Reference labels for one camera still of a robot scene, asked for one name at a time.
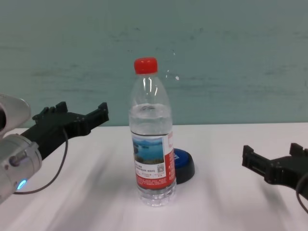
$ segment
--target red bottle cap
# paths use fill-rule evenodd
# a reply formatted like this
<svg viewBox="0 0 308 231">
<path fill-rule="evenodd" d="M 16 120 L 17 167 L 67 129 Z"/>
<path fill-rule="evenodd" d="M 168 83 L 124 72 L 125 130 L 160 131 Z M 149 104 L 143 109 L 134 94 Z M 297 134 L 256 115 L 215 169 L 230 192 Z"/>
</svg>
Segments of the red bottle cap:
<svg viewBox="0 0 308 231">
<path fill-rule="evenodd" d="M 153 57 L 136 59 L 134 63 L 136 74 L 152 74 L 157 72 L 157 60 Z"/>
</svg>

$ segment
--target teal wall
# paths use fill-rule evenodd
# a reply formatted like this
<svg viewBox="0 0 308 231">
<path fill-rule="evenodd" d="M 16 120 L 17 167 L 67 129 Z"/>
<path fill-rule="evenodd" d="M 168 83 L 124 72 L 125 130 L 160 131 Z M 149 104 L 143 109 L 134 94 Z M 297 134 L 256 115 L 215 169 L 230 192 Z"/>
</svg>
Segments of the teal wall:
<svg viewBox="0 0 308 231">
<path fill-rule="evenodd" d="M 108 125 L 127 125 L 133 61 L 150 55 L 175 124 L 308 121 L 307 9 L 306 0 L 2 0 L 0 92 L 33 114 L 106 101 Z"/>
</svg>

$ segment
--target water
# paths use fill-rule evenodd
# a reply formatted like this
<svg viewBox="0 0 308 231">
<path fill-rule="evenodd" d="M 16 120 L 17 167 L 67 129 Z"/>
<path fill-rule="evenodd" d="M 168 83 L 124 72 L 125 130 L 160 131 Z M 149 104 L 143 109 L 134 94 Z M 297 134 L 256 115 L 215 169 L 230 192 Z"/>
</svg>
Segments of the water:
<svg viewBox="0 0 308 231">
<path fill-rule="evenodd" d="M 139 104 L 129 111 L 129 126 L 138 135 L 161 136 L 172 131 L 171 110 L 163 104 Z M 151 206 L 166 205 L 175 194 L 176 180 L 159 190 L 144 189 L 138 186 L 139 195 L 143 202 Z"/>
</svg>

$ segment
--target white table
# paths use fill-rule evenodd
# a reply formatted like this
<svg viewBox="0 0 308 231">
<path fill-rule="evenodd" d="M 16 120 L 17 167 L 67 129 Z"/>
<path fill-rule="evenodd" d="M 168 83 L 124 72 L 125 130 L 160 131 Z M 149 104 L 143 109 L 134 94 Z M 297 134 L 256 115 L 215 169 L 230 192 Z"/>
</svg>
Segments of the white table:
<svg viewBox="0 0 308 231">
<path fill-rule="evenodd" d="M 244 144 L 272 159 L 288 155 L 291 142 L 308 147 L 308 123 L 175 126 L 175 147 L 191 153 L 196 173 L 177 187 L 172 203 L 153 208 L 137 198 L 129 128 L 96 128 L 69 141 L 50 187 L 0 205 L 0 230 L 307 231 L 294 190 L 268 185 L 241 166 Z M 63 151 L 64 145 L 44 160 L 24 190 L 46 184 Z"/>
</svg>

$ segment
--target barcode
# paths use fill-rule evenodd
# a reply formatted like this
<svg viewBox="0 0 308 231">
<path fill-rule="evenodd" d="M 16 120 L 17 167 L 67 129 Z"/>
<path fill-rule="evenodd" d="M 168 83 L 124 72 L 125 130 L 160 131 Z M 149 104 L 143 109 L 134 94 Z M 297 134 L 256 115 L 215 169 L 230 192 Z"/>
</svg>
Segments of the barcode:
<svg viewBox="0 0 308 231">
<path fill-rule="evenodd" d="M 164 165 L 158 165 L 157 166 L 157 172 L 158 173 L 161 173 L 161 172 L 164 172 L 164 171 L 165 171 Z"/>
</svg>

